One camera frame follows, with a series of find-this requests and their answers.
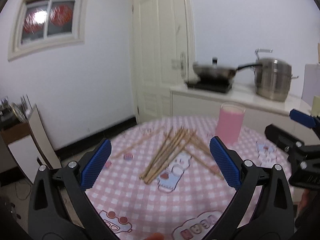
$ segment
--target glass cup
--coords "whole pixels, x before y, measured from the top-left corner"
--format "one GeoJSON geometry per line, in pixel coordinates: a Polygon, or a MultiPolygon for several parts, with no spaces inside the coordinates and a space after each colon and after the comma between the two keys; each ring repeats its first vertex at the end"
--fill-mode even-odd
{"type": "Polygon", "coordinates": [[[235,103],[223,103],[220,108],[215,135],[225,144],[238,141],[245,108],[235,103]]]}

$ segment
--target window pane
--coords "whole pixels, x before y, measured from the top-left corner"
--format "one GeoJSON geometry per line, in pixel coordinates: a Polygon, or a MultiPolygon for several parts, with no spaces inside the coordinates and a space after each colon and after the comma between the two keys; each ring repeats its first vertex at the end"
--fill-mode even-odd
{"type": "Polygon", "coordinates": [[[50,13],[48,36],[72,32],[72,17],[75,2],[54,2],[50,13]]]}
{"type": "Polygon", "coordinates": [[[23,23],[21,44],[43,39],[43,28],[47,18],[47,5],[27,9],[23,23]]]}

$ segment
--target door frame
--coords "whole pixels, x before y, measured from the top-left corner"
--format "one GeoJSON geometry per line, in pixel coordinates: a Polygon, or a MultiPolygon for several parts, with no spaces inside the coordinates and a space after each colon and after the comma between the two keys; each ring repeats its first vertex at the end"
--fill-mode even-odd
{"type": "MultiPolygon", "coordinates": [[[[188,45],[188,80],[194,79],[196,77],[195,73],[192,69],[192,64],[196,58],[196,49],[195,49],[195,31],[194,31],[194,22],[193,22],[193,12],[191,0],[184,0],[185,11],[186,11],[186,22],[187,22],[187,45],[188,45]]],[[[138,94],[137,94],[137,67],[134,63],[134,40],[133,40],[133,11],[131,14],[131,22],[129,22],[129,30],[130,30],[130,71],[131,71],[131,87],[132,87],[132,96],[133,96],[133,106],[134,112],[136,116],[137,123],[139,123],[139,115],[138,115],[138,94]]]]}

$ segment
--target baseboard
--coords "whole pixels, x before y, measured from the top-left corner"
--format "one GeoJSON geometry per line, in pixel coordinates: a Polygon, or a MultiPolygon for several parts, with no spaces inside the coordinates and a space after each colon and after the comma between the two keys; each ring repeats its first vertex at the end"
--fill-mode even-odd
{"type": "Polygon", "coordinates": [[[14,167],[10,170],[0,173],[1,187],[14,183],[20,179],[23,179],[24,175],[19,167],[14,167]]]}
{"type": "Polygon", "coordinates": [[[93,147],[97,145],[102,138],[108,138],[111,139],[118,134],[122,133],[123,131],[127,130],[130,127],[133,127],[137,125],[137,121],[135,117],[131,117],[124,122],[121,122],[119,124],[116,124],[108,129],[105,129],[101,132],[98,132],[96,134],[93,134],[87,138],[84,138],[80,141],[77,141],[73,144],[70,144],[68,146],[65,146],[59,150],[56,150],[55,153],[60,158],[61,161],[76,155],[80,152],[83,152],[84,150],[93,147]]]}

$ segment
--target countertop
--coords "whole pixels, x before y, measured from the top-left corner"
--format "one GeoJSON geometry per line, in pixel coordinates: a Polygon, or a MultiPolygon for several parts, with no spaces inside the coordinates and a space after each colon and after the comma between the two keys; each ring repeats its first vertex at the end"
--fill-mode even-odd
{"type": "Polygon", "coordinates": [[[173,94],[202,98],[205,100],[235,102],[249,108],[284,116],[289,116],[292,109],[297,109],[305,114],[311,113],[311,106],[299,97],[288,95],[285,102],[272,101],[258,96],[254,91],[254,87],[249,85],[235,83],[232,85],[232,89],[226,94],[199,89],[188,89],[185,84],[171,87],[170,91],[173,94]]]}

